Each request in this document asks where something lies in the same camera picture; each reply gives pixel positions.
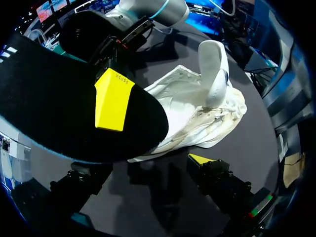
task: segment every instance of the black fabric pad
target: black fabric pad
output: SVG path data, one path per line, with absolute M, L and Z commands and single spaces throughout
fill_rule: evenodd
M 120 37 L 123 33 L 106 20 L 104 14 L 86 10 L 69 17 L 60 32 L 59 42 L 67 53 L 88 62 L 110 34 Z
M 168 132 L 161 104 L 134 85 L 123 132 L 95 128 L 96 68 L 53 53 L 18 33 L 0 63 L 0 116 L 58 154 L 83 162 L 134 158 Z

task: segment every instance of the blue light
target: blue light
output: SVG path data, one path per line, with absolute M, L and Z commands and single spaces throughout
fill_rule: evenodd
M 162 7 L 158 10 L 158 12 L 156 12 L 153 16 L 151 16 L 150 18 L 153 19 L 155 18 L 157 15 L 159 15 L 159 13 L 161 13 L 161 11 L 167 6 L 167 4 L 169 3 L 169 0 L 166 0 L 166 2 L 162 5 Z

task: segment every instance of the cable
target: cable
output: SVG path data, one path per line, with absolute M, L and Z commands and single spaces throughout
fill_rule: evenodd
M 149 36 L 152 34 L 152 32 L 153 32 L 153 28 L 150 29 L 150 32 L 149 32 L 149 34 L 146 36 L 146 39 L 149 38 Z
M 268 79 L 264 78 L 263 76 L 261 76 L 261 75 L 259 75 L 259 74 L 255 74 L 255 73 L 253 73 L 253 75 L 255 75 L 255 76 L 259 76 L 259 77 L 261 77 L 263 80 L 265 80 L 265 81 L 267 81 L 267 82 L 270 82 Z
M 253 72 L 253 71 L 257 71 L 257 70 L 272 70 L 272 69 L 274 69 L 274 68 L 278 68 L 278 67 L 271 67 L 271 68 L 258 68 L 258 69 L 253 69 L 253 70 L 250 70 L 250 71 L 247 71 L 247 70 L 245 70 L 245 72 L 247 72 L 247 73 L 251 73 L 251 72 Z
M 170 35 L 170 34 L 173 32 L 173 28 L 172 28 L 172 27 L 170 28 L 170 31 L 169 31 L 169 32 L 162 31 L 162 30 L 158 29 L 156 26 L 154 26 L 154 29 L 155 29 L 156 31 L 160 32 L 160 33 L 165 34 L 165 35 Z
M 268 78 L 270 78 L 270 79 L 272 79 L 272 77 L 271 76 L 268 76 L 268 75 L 266 75 L 266 74 L 264 74 L 264 73 L 255 73 L 256 75 L 257 74 L 261 74 L 261 75 L 264 75 L 264 76 L 266 76 L 266 77 L 268 77 Z
M 226 11 L 224 11 L 219 5 L 217 5 L 215 2 L 213 2 L 212 0 L 209 0 L 211 3 L 213 3 L 215 6 L 217 6 L 223 13 L 225 13 L 228 16 L 234 16 L 235 15 L 235 10 L 236 10 L 236 3 L 235 0 L 233 1 L 233 11 L 231 13 L 228 13 Z

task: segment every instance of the white cable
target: white cable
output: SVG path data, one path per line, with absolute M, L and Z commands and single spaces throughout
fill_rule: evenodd
M 226 11 L 224 11 L 219 5 L 217 5 L 215 2 L 213 2 L 212 0 L 209 0 L 211 3 L 213 3 L 216 7 L 218 7 L 223 13 L 225 13 L 228 16 L 234 16 L 235 15 L 235 10 L 236 10 L 236 0 L 232 0 L 233 1 L 233 11 L 231 13 L 228 13 Z
M 172 28 L 172 27 L 170 28 L 170 31 L 169 31 L 169 32 L 162 31 L 162 30 L 158 29 L 156 26 L 154 26 L 154 29 L 155 29 L 156 31 L 160 32 L 160 33 L 165 34 L 165 35 L 170 35 L 170 34 L 172 33 L 172 31 L 173 31 L 173 28 Z

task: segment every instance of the black round table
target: black round table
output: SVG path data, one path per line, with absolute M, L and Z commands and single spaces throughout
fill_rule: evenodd
M 198 46 L 208 39 L 188 24 L 177 26 L 170 35 L 154 30 L 131 62 L 135 82 L 146 87 L 179 64 L 199 73 Z M 275 190 L 278 153 L 270 117 L 254 85 L 229 55 L 228 60 L 230 80 L 243 93 L 248 109 L 239 125 L 209 149 L 183 148 L 141 165 L 114 164 L 99 195 L 92 196 L 81 210 L 95 229 L 122 237 L 219 234 L 228 216 L 210 197 L 200 194 L 189 177 L 188 153 L 228 162 L 234 175 L 252 183 L 254 193 L 262 187 Z M 70 160 L 32 147 L 31 173 L 47 188 L 67 174 L 70 164 Z

